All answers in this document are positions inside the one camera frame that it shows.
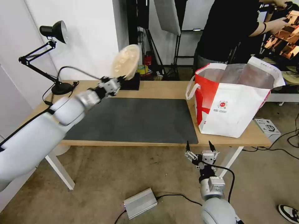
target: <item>person's hand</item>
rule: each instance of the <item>person's hand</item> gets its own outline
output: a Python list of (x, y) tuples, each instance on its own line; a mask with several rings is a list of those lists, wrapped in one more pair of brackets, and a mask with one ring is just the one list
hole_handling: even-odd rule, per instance
[(285, 17), (282, 17), (282, 18), (280, 18), (280, 19), (276, 19), (276, 20), (273, 20), (273, 21), (268, 22), (269, 25), (270, 25), (271, 27), (273, 27), (273, 28), (270, 30), (270, 32), (275, 34), (275, 33), (277, 33), (278, 31), (280, 31), (282, 28), (284, 28), (285, 26), (287, 26), (288, 23), (284, 21), (285, 19), (286, 19)]
[(282, 7), (282, 8), (287, 7), (286, 2), (287, 2), (287, 0), (274, 0), (275, 5)]

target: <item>concrete floor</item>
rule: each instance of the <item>concrete floor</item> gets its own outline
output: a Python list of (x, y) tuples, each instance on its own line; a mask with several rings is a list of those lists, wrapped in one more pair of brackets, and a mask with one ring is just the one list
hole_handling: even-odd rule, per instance
[[(257, 116), (271, 119), (282, 133), (294, 128), (298, 105), (266, 103)], [(282, 138), (273, 148), (299, 156)], [(0, 223), (114, 223), (124, 210), (123, 200), (151, 187), (155, 195), (183, 193), (200, 197), (198, 171), (184, 157), (184, 147), (71, 147), (59, 156), (76, 182), (69, 192), (43, 160), (36, 172), (0, 214)], [(200, 153), (202, 148), (193, 148)], [(221, 152), (218, 164), (227, 149)], [(299, 161), (282, 151), (242, 152), (232, 166), (236, 181), (231, 204), (244, 223), (288, 223), (275, 205), (299, 208)], [(225, 176), (228, 194), (231, 176)], [(148, 212), (121, 223), (202, 223), (201, 207), (182, 197), (162, 198)]]

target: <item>red and white bag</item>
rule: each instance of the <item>red and white bag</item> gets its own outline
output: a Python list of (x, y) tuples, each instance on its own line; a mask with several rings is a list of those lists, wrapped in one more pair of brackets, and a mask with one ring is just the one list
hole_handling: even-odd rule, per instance
[[(195, 78), (195, 85), (188, 94)], [(211, 63), (190, 80), (186, 99), (195, 94), (195, 112), (203, 134), (238, 138), (271, 89), (285, 85), (281, 71), (251, 57), (247, 64)]]

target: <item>small white box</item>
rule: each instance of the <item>small white box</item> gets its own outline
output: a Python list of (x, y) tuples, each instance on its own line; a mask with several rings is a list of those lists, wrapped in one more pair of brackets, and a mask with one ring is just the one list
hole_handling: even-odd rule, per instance
[(270, 142), (275, 142), (281, 136), (280, 131), (270, 120), (266, 119), (254, 119), (254, 121), (258, 124), (261, 130), (265, 133), (265, 135), (269, 138)]

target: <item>robotic arm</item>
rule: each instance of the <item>robotic arm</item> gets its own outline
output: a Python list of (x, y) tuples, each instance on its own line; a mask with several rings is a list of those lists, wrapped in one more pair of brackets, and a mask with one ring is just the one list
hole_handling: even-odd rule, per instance
[(236, 215), (234, 208), (224, 199), (225, 182), (222, 177), (215, 175), (215, 169), (211, 166), (215, 163), (219, 152), (215, 150), (211, 142), (209, 144), (210, 151), (203, 151), (202, 154), (196, 155), (190, 151), (187, 142), (185, 152), (185, 156), (200, 171), (200, 193), (202, 199), (205, 200), (202, 205), (203, 221), (206, 224), (242, 224), (243, 222)]
[(124, 77), (100, 79), (73, 98), (63, 97), (1, 145), (0, 192), (16, 177), (31, 171), (83, 119), (86, 111), (105, 97), (115, 96)]

